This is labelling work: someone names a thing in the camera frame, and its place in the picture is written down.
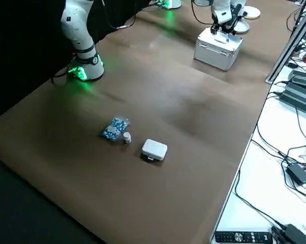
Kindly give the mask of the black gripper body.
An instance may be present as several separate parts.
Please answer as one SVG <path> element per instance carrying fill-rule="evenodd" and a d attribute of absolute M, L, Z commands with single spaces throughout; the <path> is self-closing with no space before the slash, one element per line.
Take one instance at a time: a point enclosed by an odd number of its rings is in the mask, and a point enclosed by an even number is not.
<path fill-rule="evenodd" d="M 211 28 L 213 30 L 233 30 L 234 27 L 235 27 L 235 24 L 228 25 L 226 23 L 223 23 L 223 24 L 216 23 L 216 24 L 213 24 Z"/>

